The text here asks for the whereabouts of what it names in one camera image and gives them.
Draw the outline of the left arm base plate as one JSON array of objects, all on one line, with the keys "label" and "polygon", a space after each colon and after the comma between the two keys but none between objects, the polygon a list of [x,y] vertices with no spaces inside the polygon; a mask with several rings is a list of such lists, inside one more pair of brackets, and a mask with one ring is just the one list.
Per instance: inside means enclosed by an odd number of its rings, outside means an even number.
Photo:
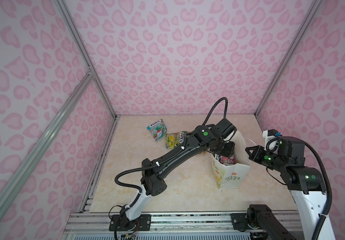
[{"label": "left arm base plate", "polygon": [[119,215],[113,215],[109,225],[109,230],[113,232],[117,231],[149,231],[151,225],[151,215],[140,215],[135,220],[128,220],[126,215],[119,218]]}]

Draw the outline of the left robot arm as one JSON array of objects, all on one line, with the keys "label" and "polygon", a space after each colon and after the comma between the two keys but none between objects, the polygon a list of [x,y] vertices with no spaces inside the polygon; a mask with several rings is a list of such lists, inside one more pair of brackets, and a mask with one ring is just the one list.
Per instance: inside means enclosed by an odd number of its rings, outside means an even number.
[{"label": "left robot arm", "polygon": [[[208,120],[215,108],[225,102],[223,118],[216,125],[208,124]],[[125,224],[137,220],[142,210],[152,197],[158,196],[167,189],[164,179],[177,167],[188,159],[205,151],[210,153],[232,157],[235,143],[231,141],[235,135],[236,127],[226,118],[228,99],[222,97],[215,102],[210,109],[203,123],[197,126],[192,132],[183,137],[183,142],[167,154],[154,159],[145,159],[140,168],[126,170],[115,176],[114,182],[125,188],[137,189],[134,199],[127,205],[121,207],[116,224]],[[119,179],[125,175],[141,172],[140,186],[123,183]]]}]

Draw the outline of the lime Fox's candy bag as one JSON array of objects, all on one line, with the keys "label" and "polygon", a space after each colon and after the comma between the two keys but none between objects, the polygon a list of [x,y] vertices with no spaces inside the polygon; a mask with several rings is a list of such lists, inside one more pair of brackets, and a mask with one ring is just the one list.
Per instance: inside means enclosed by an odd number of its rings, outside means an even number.
[{"label": "lime Fox's candy bag", "polygon": [[186,139],[187,131],[170,133],[165,135],[165,146],[167,149],[174,149],[184,142]]}]

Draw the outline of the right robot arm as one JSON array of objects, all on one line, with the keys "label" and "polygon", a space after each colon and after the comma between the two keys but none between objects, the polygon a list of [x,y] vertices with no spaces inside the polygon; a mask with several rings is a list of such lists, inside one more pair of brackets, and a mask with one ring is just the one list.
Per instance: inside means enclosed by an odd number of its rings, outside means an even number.
[{"label": "right robot arm", "polygon": [[280,173],[297,207],[306,240],[334,240],[329,211],[332,189],[321,158],[307,142],[275,137],[265,147],[245,149],[248,158]]}]

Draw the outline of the teal Fox's candy bag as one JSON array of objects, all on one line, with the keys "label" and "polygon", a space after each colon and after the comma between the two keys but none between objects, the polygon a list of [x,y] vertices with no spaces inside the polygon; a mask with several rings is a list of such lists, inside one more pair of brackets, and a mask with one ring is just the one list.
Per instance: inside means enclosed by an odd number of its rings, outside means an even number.
[{"label": "teal Fox's candy bag", "polygon": [[167,127],[163,119],[160,119],[147,127],[155,141],[162,138],[167,133]]}]

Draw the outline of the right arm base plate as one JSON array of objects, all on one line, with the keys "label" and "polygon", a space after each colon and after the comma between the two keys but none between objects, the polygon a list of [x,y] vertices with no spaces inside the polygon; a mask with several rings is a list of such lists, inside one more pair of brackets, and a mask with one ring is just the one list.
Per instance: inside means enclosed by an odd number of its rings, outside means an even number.
[{"label": "right arm base plate", "polygon": [[231,223],[234,230],[245,232],[252,230],[250,217],[247,213],[233,213],[230,214]]}]

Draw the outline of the purple Fox's candy bag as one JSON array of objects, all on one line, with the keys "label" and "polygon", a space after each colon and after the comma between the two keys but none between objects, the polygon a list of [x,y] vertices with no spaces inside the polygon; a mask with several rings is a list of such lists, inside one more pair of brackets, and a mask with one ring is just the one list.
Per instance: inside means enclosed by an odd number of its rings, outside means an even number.
[{"label": "purple Fox's candy bag", "polygon": [[235,165],[237,163],[234,155],[232,155],[231,157],[225,157],[225,156],[221,156],[218,155],[216,157],[216,159],[223,165],[225,166],[231,166],[231,165]]}]

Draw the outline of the white illustrated paper bag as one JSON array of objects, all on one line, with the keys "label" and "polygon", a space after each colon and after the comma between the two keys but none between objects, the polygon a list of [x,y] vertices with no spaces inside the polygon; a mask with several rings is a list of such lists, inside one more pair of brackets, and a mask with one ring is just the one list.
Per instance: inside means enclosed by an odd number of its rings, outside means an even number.
[{"label": "white illustrated paper bag", "polygon": [[236,132],[231,141],[235,143],[235,165],[225,166],[216,159],[217,154],[211,155],[211,169],[219,190],[238,189],[250,169],[250,160],[245,152],[245,138],[240,131]]}]

